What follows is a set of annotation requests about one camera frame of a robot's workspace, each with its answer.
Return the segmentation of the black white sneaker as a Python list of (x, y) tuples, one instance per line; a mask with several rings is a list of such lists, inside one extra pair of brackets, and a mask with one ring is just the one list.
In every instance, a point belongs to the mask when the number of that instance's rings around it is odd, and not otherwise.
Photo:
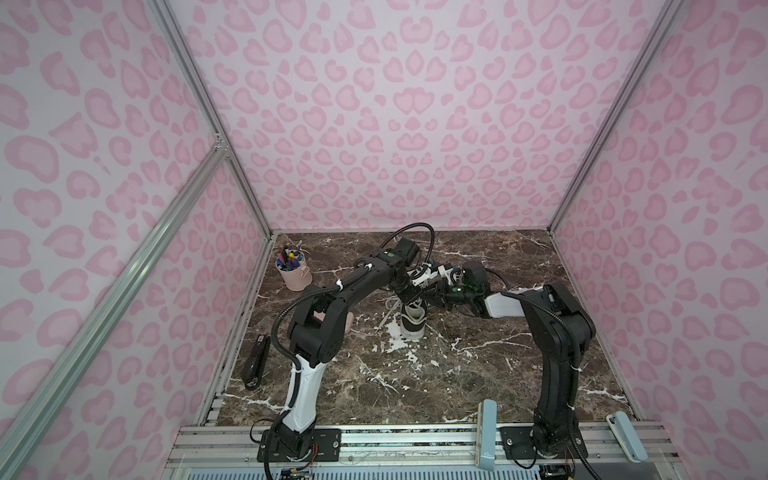
[(425, 331), (427, 308), (421, 299), (407, 305), (402, 305), (400, 310), (400, 330), (406, 341), (420, 340)]

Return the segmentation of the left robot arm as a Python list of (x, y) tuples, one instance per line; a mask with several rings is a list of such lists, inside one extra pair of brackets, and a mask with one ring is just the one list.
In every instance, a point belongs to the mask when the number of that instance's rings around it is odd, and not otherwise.
[(401, 302), (401, 329), (410, 338), (423, 336), (427, 307), (421, 289), (414, 285), (408, 270), (417, 249), (379, 249), (361, 259), (358, 266), (332, 286), (310, 286), (291, 308), (288, 329), (290, 347), (281, 352), (293, 363), (284, 411), (273, 428), (282, 446), (294, 456), (310, 447), (316, 423), (316, 402), (327, 365), (340, 351), (353, 306), (374, 291), (388, 287)]

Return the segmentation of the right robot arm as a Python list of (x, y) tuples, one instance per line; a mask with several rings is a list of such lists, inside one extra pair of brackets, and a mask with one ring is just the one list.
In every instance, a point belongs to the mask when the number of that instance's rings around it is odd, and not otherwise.
[(434, 287), (431, 303), (446, 309), (467, 305), (483, 319), (523, 316), (542, 355), (532, 443), (540, 455), (553, 457), (576, 442), (579, 376), (596, 329), (563, 283), (519, 292), (493, 292), (488, 283), (451, 285), (441, 280)]

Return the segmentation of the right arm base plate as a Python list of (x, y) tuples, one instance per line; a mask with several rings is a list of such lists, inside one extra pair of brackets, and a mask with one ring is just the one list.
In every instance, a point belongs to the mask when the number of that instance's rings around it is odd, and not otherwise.
[(586, 441), (578, 429), (549, 431), (540, 425), (523, 425), (500, 427), (499, 433), (506, 459), (521, 464), (554, 460), (566, 453), (578, 460), (589, 457)]

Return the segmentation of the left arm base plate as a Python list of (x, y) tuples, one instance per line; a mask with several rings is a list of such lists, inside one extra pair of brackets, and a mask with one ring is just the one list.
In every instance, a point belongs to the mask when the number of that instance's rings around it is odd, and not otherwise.
[(302, 433), (280, 427), (278, 433), (264, 432), (259, 440), (257, 459), (263, 462), (307, 463), (336, 462), (339, 460), (342, 430), (336, 428), (309, 428)]

